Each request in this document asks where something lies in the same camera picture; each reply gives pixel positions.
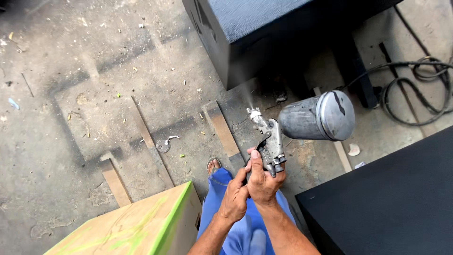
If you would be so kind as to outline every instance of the forearm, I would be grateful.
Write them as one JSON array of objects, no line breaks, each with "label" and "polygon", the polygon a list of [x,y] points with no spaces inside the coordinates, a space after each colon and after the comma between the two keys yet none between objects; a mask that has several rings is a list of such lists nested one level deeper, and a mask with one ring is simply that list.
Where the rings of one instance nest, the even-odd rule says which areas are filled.
[{"label": "forearm", "polygon": [[263,217],[276,254],[319,254],[318,250],[285,214],[277,200],[267,206],[257,204],[256,208]]},{"label": "forearm", "polygon": [[213,255],[219,254],[223,242],[227,237],[233,223],[218,213],[214,214],[211,223],[200,238],[190,249],[188,255]]}]

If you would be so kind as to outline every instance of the foot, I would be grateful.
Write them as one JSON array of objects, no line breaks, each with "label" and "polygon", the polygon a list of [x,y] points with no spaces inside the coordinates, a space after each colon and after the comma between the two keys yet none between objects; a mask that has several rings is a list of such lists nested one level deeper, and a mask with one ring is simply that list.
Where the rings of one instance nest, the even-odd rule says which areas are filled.
[{"label": "foot", "polygon": [[220,168],[220,164],[219,164],[219,161],[217,159],[214,159],[211,162],[209,162],[209,164],[207,165],[207,173],[209,175],[211,175],[212,171],[214,170],[214,168],[217,168],[217,169]]}]

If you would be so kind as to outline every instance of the concrete floor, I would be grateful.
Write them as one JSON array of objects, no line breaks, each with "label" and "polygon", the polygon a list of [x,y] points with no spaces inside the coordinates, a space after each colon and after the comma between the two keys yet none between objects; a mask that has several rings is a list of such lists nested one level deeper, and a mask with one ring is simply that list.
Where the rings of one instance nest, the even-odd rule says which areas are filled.
[{"label": "concrete floor", "polygon": [[[405,0],[399,7],[433,55],[447,61],[453,45],[449,1]],[[5,254],[42,254],[85,221],[118,208],[96,166],[101,159],[112,158],[133,201],[164,189],[127,110],[131,95],[155,141],[181,137],[161,156],[175,185],[193,180],[201,198],[207,192],[206,161],[217,156],[229,167],[213,128],[198,115],[203,105],[218,101],[243,157],[256,143],[259,134],[247,121],[243,86],[224,90],[180,1],[16,0],[7,9],[0,14],[0,38],[7,44],[0,46],[0,249]],[[367,68],[385,62],[378,47],[383,41],[401,58],[423,57],[393,10],[353,34]],[[310,59],[305,78],[322,91],[343,83],[327,48]],[[370,79],[382,86],[393,76],[380,71]],[[420,86],[441,104],[441,84]],[[289,93],[288,101],[277,105],[259,88],[252,95],[254,106],[274,118],[297,100]],[[392,96],[398,113],[413,119],[401,93]],[[20,110],[10,107],[8,98]],[[361,147],[358,156],[349,157],[353,166],[423,138],[420,128],[397,124],[380,108],[363,109],[355,95],[351,98],[357,124],[343,146]],[[452,124],[448,115],[432,128]],[[285,150],[288,178],[282,191],[294,206],[295,194],[344,173],[331,142],[292,141]]]}]

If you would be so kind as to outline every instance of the sandal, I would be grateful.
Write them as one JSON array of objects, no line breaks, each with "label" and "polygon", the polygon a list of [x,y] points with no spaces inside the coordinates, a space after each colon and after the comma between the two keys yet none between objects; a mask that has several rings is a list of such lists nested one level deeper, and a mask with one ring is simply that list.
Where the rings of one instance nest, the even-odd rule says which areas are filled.
[{"label": "sandal", "polygon": [[[208,160],[208,162],[207,162],[207,164],[206,164],[206,171],[207,171],[208,173],[209,173],[209,170],[207,169],[207,167],[209,166],[209,163],[211,163],[214,159],[217,159],[217,162],[219,163],[220,168],[222,168],[222,164],[220,163],[219,159],[216,158],[216,157],[212,157],[212,158],[210,158],[210,159]],[[211,172],[209,175],[215,173],[215,171],[217,171],[218,169],[219,169],[219,168],[214,167],[214,168],[212,169],[212,172]]]}]

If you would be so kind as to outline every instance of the black box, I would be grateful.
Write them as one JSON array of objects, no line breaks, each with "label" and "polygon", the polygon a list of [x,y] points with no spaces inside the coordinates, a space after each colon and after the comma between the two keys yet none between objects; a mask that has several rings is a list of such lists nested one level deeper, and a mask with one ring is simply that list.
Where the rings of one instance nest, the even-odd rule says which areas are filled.
[{"label": "black box", "polygon": [[323,255],[452,254],[453,127],[296,195]]},{"label": "black box", "polygon": [[[227,90],[401,0],[183,0]],[[299,57],[293,65],[300,65]]]}]

